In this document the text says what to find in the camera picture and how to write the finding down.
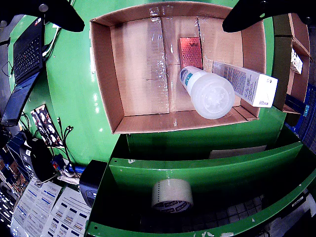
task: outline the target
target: packing tape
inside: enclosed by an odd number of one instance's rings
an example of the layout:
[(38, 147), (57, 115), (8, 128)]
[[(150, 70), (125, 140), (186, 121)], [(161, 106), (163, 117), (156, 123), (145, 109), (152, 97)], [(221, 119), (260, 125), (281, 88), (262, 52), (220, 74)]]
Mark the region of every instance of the packing tape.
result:
[(161, 212), (178, 213), (193, 206), (190, 184), (182, 179), (165, 179), (153, 187), (152, 208)]

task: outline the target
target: plastic bottle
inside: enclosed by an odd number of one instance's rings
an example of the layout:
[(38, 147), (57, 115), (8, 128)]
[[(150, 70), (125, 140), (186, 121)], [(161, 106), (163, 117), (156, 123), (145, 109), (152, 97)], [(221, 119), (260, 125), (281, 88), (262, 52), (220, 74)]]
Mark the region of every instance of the plastic bottle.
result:
[(218, 119), (231, 110), (235, 92), (231, 83), (214, 73), (186, 66), (180, 72), (180, 80), (191, 96), (199, 115), (206, 119)]

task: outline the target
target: red package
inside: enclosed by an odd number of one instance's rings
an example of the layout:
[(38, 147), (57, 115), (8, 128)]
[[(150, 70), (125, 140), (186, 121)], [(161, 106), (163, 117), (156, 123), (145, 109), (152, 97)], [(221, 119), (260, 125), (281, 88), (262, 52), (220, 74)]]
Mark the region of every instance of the red package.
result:
[(203, 70), (202, 49), (199, 37), (180, 38), (180, 66), (194, 66)]

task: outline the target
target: box flap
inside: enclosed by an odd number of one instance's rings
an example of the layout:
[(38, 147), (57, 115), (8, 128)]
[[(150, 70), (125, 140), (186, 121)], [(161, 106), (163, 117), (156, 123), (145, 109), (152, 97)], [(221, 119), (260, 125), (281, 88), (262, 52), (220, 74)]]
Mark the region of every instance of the box flap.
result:
[(291, 25), (293, 27), (293, 23), (289, 24), (290, 18), (289, 14), (282, 14), (278, 16), (273, 16), (273, 28), (275, 36), (291, 36), (292, 30)]
[(245, 68), (265, 74), (266, 64), (266, 38), (263, 21), (241, 31), (243, 66)]
[(125, 116), (169, 112), (159, 18), (111, 27), (119, 93)]
[(207, 72), (212, 71), (213, 61), (243, 66), (241, 32), (224, 32), (223, 21), (218, 18), (198, 17), (203, 69)]
[(297, 54), (302, 54), (302, 55), (305, 55), (305, 56), (311, 56), (309, 50), (307, 50), (301, 42), (298, 41), (298, 39), (296, 39), (295, 37), (293, 38), (293, 41), (292, 41), (292, 46), (293, 46), (293, 49), (295, 50), (295, 52)]
[(310, 52), (310, 39), (307, 25), (305, 25), (296, 13), (290, 13), (293, 24), (293, 36), (303, 45), (303, 47)]
[(105, 26), (113, 26), (128, 21), (151, 17), (209, 16), (225, 19), (231, 10), (230, 7), (203, 2), (166, 1), (120, 9), (94, 18), (92, 21)]
[(273, 105), (283, 111), (290, 76), (292, 38), (275, 37), (275, 57), (272, 77), (278, 79)]
[(114, 132), (124, 117), (124, 111), (120, 99), (118, 82), (116, 80), (111, 32), (109, 27), (105, 27), (95, 22), (90, 23), (90, 29), (92, 52), (102, 102), (111, 131)]
[(149, 133), (189, 130), (246, 122), (245, 118), (232, 108), (219, 119), (205, 119), (196, 111), (171, 112), (163, 115), (141, 115), (124, 117), (115, 133)]
[(258, 107), (253, 107), (252, 105), (250, 105), (249, 103), (247, 103), (245, 100), (241, 100), (240, 103), (241, 106), (243, 106), (248, 112), (250, 112), (253, 116), (255, 117), (259, 117), (259, 112), (260, 112), (260, 108)]
[(294, 81), (294, 71), (290, 69), (290, 75), (289, 75), (289, 80), (288, 80), (288, 85), (287, 85), (287, 91), (286, 94), (291, 94), (292, 91), (292, 86), (293, 86), (293, 81)]
[(240, 102), (241, 102), (241, 98), (235, 95), (235, 101), (234, 101), (233, 107), (239, 106)]

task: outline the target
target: white product box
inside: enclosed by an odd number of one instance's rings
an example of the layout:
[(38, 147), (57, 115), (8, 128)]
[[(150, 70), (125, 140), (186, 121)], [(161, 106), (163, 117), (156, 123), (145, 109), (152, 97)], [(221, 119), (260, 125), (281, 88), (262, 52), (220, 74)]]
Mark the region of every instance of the white product box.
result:
[(253, 107), (272, 106), (277, 79), (222, 62), (213, 62), (212, 72), (227, 79), (233, 85), (235, 94)]
[(303, 68), (303, 62), (300, 59), (300, 57), (296, 54), (294, 49), (292, 48), (292, 54), (291, 54), (291, 69), (298, 73), (302, 73), (302, 68)]

